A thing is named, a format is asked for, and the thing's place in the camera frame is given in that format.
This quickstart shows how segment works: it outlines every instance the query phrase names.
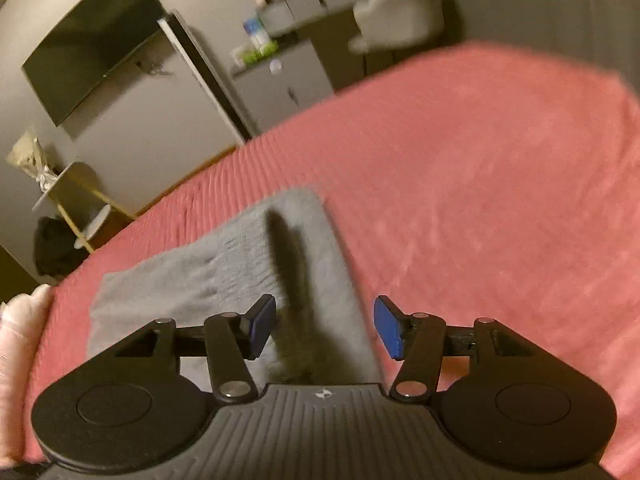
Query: black bag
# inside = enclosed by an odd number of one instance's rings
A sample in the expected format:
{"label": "black bag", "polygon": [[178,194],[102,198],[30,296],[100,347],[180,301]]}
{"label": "black bag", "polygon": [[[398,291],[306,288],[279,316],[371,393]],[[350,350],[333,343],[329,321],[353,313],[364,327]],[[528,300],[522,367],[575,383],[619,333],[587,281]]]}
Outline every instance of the black bag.
{"label": "black bag", "polygon": [[89,252],[74,248],[75,241],[76,235],[61,218],[40,218],[33,255],[38,274],[64,278],[76,270]]}

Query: bed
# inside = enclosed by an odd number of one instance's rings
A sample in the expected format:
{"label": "bed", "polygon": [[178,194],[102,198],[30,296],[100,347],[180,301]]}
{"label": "bed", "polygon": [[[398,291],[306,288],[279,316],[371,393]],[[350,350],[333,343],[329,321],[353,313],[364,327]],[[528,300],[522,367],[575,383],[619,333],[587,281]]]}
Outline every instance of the bed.
{"label": "bed", "polygon": [[[175,190],[55,291],[36,396],[84,359],[101,277],[197,240],[274,192],[332,219],[372,301],[495,317],[613,396],[604,466],[640,478],[640,107],[613,73],[490,44],[438,50],[271,130]],[[379,342],[387,378],[398,364]]]}

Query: flat screen tv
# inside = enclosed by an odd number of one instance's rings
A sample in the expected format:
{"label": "flat screen tv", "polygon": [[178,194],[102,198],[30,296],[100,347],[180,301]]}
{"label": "flat screen tv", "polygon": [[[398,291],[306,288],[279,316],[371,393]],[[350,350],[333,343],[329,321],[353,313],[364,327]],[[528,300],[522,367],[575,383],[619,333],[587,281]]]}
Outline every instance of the flat screen tv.
{"label": "flat screen tv", "polygon": [[58,126],[119,63],[160,30],[158,0],[82,0],[22,69]]}

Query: cabinet handle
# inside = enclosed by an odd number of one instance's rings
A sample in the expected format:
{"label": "cabinet handle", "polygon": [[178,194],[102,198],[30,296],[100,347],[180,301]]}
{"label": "cabinet handle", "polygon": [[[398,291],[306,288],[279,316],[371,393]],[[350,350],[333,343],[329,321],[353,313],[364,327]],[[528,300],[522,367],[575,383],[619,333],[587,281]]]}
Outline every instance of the cabinet handle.
{"label": "cabinet handle", "polygon": [[296,93],[291,89],[291,87],[287,89],[287,94],[289,94],[289,98],[296,104],[296,106],[300,106]]}

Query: black device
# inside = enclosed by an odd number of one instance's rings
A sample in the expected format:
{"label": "black device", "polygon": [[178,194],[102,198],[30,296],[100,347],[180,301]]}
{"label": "black device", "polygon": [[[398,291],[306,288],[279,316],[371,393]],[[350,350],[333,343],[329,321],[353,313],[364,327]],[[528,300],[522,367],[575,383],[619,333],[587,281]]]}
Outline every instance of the black device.
{"label": "black device", "polygon": [[[380,384],[268,384],[259,357],[273,296],[240,315],[176,328],[157,319],[52,384],[32,424],[52,461],[45,480],[610,479],[599,465],[616,424],[596,383],[500,322],[447,326],[386,296],[374,323],[404,363]],[[178,374],[206,356],[212,393]],[[443,356],[469,374],[436,391]]]}
{"label": "black device", "polygon": [[159,0],[82,0],[22,69],[58,126],[103,78],[160,30]]}

